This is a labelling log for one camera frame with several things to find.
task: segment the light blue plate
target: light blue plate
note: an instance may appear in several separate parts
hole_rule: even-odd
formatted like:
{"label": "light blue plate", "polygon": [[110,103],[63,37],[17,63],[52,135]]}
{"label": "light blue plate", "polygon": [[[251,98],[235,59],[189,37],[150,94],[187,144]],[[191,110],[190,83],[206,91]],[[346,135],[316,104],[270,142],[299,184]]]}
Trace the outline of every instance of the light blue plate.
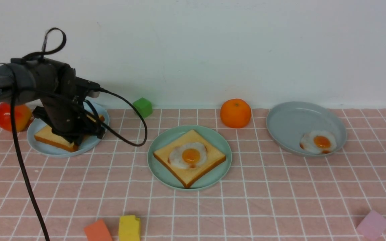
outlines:
{"label": "light blue plate", "polygon": [[[110,116],[108,115],[108,112],[101,107],[100,105],[93,103],[93,107],[95,107],[96,111],[98,112],[99,115],[103,115],[105,120],[104,123],[109,125],[110,123]],[[85,110],[92,112],[90,107],[86,104],[84,105]],[[44,144],[42,142],[38,142],[35,140],[34,135],[37,133],[39,130],[41,130],[43,127],[46,126],[46,123],[44,123],[41,119],[35,119],[31,125],[28,127],[28,131],[26,133],[26,137],[28,139],[29,145],[31,145],[32,149],[35,151],[50,156],[50,157],[59,157],[59,158],[66,158],[66,157],[73,157],[79,154],[83,154],[86,151],[94,148],[100,141],[96,136],[91,136],[87,138],[83,143],[81,143],[78,151],[75,152],[68,152],[66,150],[56,148],[54,146]]]}
{"label": "light blue plate", "polygon": [[[223,152],[226,155],[226,160],[207,174],[203,175],[187,189],[184,188],[182,183],[153,156],[153,152],[173,142],[190,130],[196,130],[204,139]],[[230,150],[230,146],[224,137],[213,129],[197,125],[186,125],[171,128],[156,137],[148,150],[147,160],[151,172],[164,185],[177,190],[200,191],[216,184],[227,174],[227,171],[232,164],[232,150]]]}
{"label": "light blue plate", "polygon": [[[346,143],[343,122],[324,107],[308,102],[285,102],[271,109],[266,126],[272,139],[288,152],[304,157],[324,157],[339,151]],[[312,130],[334,134],[336,149],[328,154],[311,154],[300,148],[302,136]]]}

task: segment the orange block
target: orange block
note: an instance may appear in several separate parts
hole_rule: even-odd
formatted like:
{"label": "orange block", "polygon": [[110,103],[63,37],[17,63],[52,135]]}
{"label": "orange block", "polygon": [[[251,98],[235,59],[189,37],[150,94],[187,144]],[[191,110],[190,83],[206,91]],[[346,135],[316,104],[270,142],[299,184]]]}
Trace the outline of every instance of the orange block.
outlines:
{"label": "orange block", "polygon": [[102,219],[86,226],[84,232],[89,241],[113,241],[111,234]]}

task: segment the bread slice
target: bread slice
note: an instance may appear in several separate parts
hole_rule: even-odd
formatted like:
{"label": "bread slice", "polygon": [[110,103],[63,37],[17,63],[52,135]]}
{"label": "bread slice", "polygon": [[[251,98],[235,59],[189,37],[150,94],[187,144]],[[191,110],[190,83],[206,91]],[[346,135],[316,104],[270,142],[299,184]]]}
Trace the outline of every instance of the bread slice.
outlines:
{"label": "bread slice", "polygon": [[[101,121],[104,121],[104,116],[99,115],[99,119]],[[52,128],[49,125],[46,125],[43,127],[41,130],[39,130],[37,133],[34,135],[35,140],[38,142],[42,142],[69,152],[75,152],[78,151],[79,146],[75,145],[73,143],[69,143],[67,140],[65,140],[62,136],[58,136],[56,134],[52,133]],[[89,135],[84,136],[83,142],[89,138]]]}
{"label": "bread slice", "polygon": [[[182,169],[172,166],[168,161],[170,153],[175,147],[184,145],[189,142],[200,142],[205,145],[207,150],[207,161],[197,168]],[[185,188],[190,188],[199,178],[226,160],[224,153],[205,140],[195,130],[188,131],[175,141],[153,152],[153,155],[183,184]]]}

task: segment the green cube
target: green cube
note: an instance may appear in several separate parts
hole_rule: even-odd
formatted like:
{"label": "green cube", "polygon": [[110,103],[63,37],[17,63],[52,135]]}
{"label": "green cube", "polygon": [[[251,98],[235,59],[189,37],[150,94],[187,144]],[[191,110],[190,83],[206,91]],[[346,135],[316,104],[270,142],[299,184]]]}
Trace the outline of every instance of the green cube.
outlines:
{"label": "green cube", "polygon": [[133,106],[138,110],[139,114],[141,114],[143,118],[146,118],[153,113],[151,102],[146,98],[138,99],[133,103]]}

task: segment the orange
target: orange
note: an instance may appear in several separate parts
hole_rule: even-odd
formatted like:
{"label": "orange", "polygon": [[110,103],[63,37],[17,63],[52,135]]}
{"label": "orange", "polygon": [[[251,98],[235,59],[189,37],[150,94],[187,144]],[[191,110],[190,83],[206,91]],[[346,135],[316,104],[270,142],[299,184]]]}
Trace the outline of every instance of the orange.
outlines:
{"label": "orange", "polygon": [[230,99],[221,106],[220,118],[230,128],[243,128],[251,120],[251,107],[242,99]]}

